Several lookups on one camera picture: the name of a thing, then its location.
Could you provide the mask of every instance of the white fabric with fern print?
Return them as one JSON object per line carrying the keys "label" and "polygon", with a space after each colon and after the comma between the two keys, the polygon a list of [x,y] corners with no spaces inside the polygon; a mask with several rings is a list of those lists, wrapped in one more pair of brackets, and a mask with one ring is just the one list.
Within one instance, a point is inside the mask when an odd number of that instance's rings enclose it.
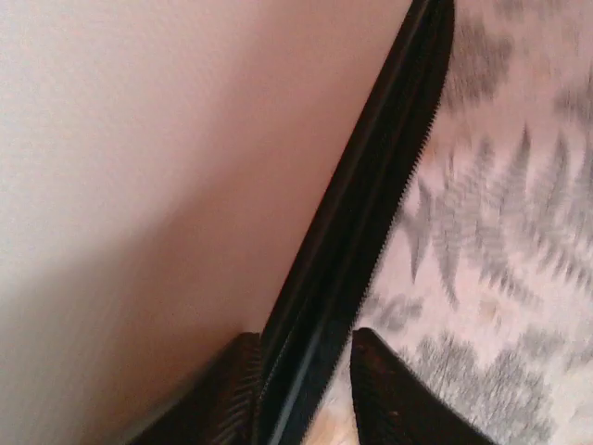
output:
{"label": "white fabric with fern print", "polygon": [[[593,2],[458,0],[359,325],[500,445],[593,443]],[[307,443],[357,443],[346,356]]]}

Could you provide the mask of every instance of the patterned fabric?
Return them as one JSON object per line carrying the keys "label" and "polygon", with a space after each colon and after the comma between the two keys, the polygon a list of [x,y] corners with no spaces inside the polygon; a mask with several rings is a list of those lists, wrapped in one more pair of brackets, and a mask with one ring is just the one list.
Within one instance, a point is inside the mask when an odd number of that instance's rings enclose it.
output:
{"label": "patterned fabric", "polygon": [[[443,106],[358,321],[501,445],[593,443],[592,19],[589,1],[458,0]],[[352,415],[345,358],[307,443],[357,443]]]}

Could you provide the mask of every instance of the fern leaf print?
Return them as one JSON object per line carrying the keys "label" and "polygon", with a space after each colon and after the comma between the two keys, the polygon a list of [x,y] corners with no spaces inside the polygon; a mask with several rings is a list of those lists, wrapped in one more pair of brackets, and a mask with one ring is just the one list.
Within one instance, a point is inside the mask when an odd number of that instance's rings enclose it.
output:
{"label": "fern leaf print", "polygon": [[416,210],[416,214],[410,215],[403,211],[400,221],[410,243],[410,273],[412,282],[416,281],[416,274],[426,254],[431,232],[432,196],[430,190],[422,180],[418,181],[418,189],[420,192],[420,204]]}

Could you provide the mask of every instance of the zipper tape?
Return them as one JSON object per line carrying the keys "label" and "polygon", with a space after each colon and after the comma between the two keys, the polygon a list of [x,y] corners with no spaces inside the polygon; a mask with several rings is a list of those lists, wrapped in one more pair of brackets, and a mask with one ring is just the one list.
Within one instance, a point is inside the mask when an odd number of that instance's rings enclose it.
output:
{"label": "zipper tape", "polygon": [[262,334],[260,443],[298,444],[364,301],[448,69],[453,0],[414,0]]}

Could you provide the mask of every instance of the white wall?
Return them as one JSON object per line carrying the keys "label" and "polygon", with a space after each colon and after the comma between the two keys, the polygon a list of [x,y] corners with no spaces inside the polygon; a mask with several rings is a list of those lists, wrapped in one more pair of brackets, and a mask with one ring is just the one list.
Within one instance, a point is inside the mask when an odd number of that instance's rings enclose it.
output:
{"label": "white wall", "polygon": [[3,445],[104,437],[263,326],[398,3],[0,3]]}

